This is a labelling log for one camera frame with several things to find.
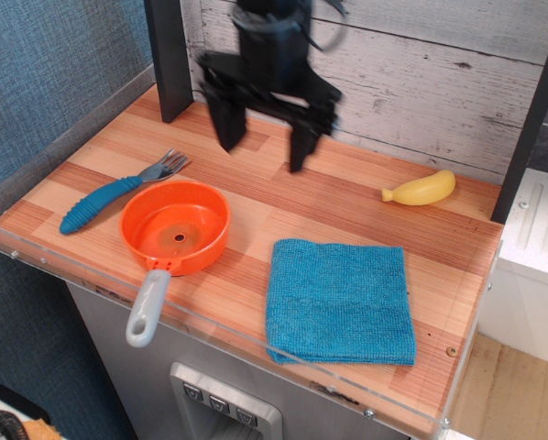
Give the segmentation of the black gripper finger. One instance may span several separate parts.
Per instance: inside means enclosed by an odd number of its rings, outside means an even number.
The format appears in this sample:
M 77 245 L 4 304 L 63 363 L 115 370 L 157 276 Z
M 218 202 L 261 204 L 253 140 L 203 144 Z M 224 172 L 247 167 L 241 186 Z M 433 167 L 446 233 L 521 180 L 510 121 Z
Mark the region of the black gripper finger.
M 247 132 L 246 106 L 236 97 L 208 94 L 209 112 L 220 146 L 235 148 Z
M 290 134 L 290 171 L 299 172 L 305 159 L 314 153 L 322 135 L 317 126 L 304 121 L 294 122 Z

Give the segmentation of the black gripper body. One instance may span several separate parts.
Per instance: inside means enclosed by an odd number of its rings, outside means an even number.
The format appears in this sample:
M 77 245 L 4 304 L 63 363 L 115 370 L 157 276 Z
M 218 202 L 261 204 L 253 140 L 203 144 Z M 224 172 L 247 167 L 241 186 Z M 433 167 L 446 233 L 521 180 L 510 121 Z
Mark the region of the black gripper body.
M 203 69 L 202 89 L 232 96 L 248 108 L 287 121 L 304 121 L 322 134 L 333 132 L 338 89 L 311 68 L 311 15 L 275 16 L 234 13 L 239 52 L 206 51 L 198 58 Z

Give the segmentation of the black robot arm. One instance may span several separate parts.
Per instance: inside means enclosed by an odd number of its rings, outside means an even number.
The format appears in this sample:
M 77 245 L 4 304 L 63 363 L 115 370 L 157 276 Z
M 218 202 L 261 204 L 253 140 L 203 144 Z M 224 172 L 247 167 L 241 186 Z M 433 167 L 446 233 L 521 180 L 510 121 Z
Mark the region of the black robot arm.
M 290 169 L 298 172 L 323 135 L 334 130 L 341 92 L 308 61 L 310 1 L 239 1 L 231 14 L 239 52 L 205 52 L 202 90 L 221 147 L 233 149 L 246 133 L 246 111 L 287 122 Z

